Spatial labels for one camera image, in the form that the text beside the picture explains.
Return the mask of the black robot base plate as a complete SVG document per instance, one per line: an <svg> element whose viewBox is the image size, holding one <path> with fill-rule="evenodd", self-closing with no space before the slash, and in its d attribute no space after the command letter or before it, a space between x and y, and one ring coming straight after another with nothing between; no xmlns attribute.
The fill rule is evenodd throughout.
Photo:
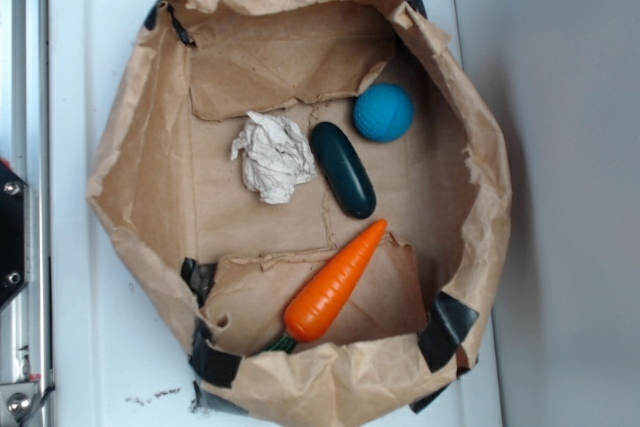
<svg viewBox="0 0 640 427"><path fill-rule="evenodd" d="M1 311L24 289L26 271L27 184L1 158Z"/></svg>

